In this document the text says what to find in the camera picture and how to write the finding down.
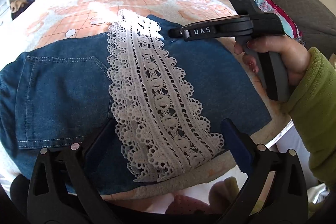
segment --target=human hand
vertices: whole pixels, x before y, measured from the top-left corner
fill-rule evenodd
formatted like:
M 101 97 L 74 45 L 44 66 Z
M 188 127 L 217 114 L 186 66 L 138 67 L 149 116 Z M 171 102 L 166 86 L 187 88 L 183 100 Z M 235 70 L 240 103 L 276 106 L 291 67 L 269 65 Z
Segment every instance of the human hand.
M 247 47 L 256 52 L 278 52 L 288 71 L 288 82 L 292 86 L 297 86 L 304 77 L 310 63 L 311 55 L 307 49 L 294 39 L 284 36 L 267 36 L 251 40 Z M 235 43 L 235 54 L 241 54 L 244 50 L 242 46 Z M 258 73 L 256 59 L 248 54 L 243 55 L 243 62 L 255 74 Z

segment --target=denim pocket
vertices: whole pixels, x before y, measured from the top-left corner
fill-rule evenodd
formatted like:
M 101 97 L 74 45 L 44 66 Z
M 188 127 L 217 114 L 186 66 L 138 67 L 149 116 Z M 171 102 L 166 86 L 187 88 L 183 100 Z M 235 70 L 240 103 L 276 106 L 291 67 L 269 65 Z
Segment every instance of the denim pocket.
M 80 142 L 111 115 L 107 68 L 96 57 L 28 57 L 16 96 L 20 149 Z

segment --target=black handheld device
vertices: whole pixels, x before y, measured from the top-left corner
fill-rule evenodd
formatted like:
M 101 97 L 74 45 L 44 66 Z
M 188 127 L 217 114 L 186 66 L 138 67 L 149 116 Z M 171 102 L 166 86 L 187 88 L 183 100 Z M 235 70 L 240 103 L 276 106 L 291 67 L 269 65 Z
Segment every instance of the black handheld device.
M 246 47 L 246 42 L 265 35 L 285 35 L 280 18 L 274 13 L 261 11 L 255 0 L 230 0 L 237 16 L 196 22 L 171 29 L 169 36 L 183 37 L 185 41 L 205 38 L 235 37 L 244 51 L 256 58 L 258 76 L 270 99 L 286 102 L 290 97 L 287 70 L 280 54 L 257 53 Z

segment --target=person's arm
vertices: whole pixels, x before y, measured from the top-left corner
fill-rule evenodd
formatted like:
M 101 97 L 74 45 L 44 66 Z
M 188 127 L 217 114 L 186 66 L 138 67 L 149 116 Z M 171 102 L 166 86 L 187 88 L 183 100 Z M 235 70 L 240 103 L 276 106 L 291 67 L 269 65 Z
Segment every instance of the person's arm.
M 289 37 L 263 37 L 248 43 L 257 52 L 279 52 L 288 70 L 289 83 L 296 86 L 282 109 L 292 117 L 306 149 L 310 169 L 329 187 L 336 186 L 336 72 L 316 49 L 307 51 Z M 243 51 L 235 44 L 235 53 Z M 258 73 L 252 56 L 243 61 Z

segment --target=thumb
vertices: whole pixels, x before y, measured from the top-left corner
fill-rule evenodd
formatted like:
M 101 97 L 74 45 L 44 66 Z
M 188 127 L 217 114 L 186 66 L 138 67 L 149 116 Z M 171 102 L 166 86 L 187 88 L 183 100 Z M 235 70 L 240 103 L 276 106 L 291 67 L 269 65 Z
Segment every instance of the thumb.
M 247 43 L 247 47 L 256 52 L 283 53 L 288 49 L 290 40 L 286 36 L 259 37 Z

